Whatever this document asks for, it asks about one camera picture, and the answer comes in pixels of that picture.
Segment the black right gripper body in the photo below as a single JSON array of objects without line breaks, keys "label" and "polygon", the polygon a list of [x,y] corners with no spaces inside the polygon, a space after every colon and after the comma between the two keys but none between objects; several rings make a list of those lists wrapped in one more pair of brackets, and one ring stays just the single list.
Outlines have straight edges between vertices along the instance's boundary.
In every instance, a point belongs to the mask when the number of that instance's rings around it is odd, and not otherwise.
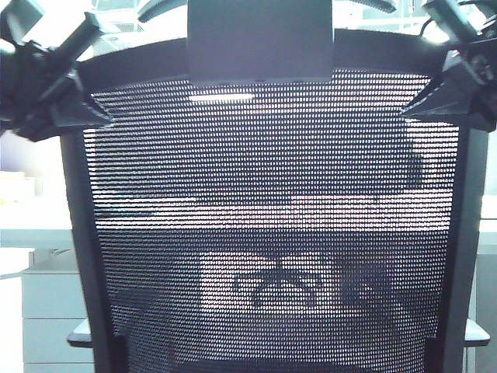
[{"label": "black right gripper body", "polygon": [[496,39],[481,40],[447,53],[444,71],[464,69],[472,73],[468,124],[483,131],[496,130]]}]

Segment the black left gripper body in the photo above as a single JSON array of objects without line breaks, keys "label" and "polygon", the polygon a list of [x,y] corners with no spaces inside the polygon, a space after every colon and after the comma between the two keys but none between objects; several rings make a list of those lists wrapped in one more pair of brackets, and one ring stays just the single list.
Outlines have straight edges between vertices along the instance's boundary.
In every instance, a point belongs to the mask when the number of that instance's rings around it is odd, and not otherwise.
[{"label": "black left gripper body", "polygon": [[49,89],[59,82],[79,82],[75,61],[57,61],[57,48],[1,40],[1,133],[11,131],[31,141],[60,136],[81,127],[49,127]]}]

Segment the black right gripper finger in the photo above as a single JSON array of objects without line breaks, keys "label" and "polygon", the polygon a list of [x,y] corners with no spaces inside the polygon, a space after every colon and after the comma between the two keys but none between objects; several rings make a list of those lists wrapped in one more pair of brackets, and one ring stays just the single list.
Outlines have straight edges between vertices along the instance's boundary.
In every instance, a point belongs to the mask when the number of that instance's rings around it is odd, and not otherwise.
[{"label": "black right gripper finger", "polygon": [[429,0],[425,1],[423,8],[451,40],[476,39],[476,29],[456,1]]},{"label": "black right gripper finger", "polygon": [[449,69],[433,78],[402,110],[404,117],[466,114],[471,103],[472,73]]}]

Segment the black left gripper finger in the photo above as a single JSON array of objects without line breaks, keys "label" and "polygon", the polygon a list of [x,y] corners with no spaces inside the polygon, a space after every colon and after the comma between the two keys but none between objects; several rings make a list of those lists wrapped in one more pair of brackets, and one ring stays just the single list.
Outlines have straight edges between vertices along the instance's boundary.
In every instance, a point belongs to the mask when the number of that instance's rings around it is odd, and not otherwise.
[{"label": "black left gripper finger", "polygon": [[57,48],[57,61],[75,61],[102,34],[100,22],[93,12],[85,12],[83,22]]},{"label": "black left gripper finger", "polygon": [[49,89],[49,127],[104,127],[112,116],[80,82],[59,82]]}]

